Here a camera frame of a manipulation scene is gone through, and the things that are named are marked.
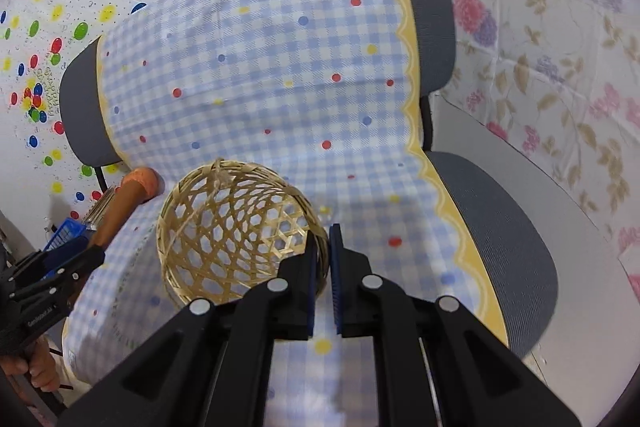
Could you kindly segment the person's left hand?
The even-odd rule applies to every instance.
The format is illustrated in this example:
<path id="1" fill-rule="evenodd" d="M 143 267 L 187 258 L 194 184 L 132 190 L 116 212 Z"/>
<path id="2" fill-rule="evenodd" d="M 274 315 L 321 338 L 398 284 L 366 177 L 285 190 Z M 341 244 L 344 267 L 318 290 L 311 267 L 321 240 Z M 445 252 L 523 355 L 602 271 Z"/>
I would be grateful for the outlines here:
<path id="1" fill-rule="evenodd" d="M 60 377 L 46 337 L 35 342 L 29 361 L 13 355 L 2 355 L 0 361 L 6 376 L 29 374 L 32 384 L 44 392 L 57 391 L 60 387 Z"/>

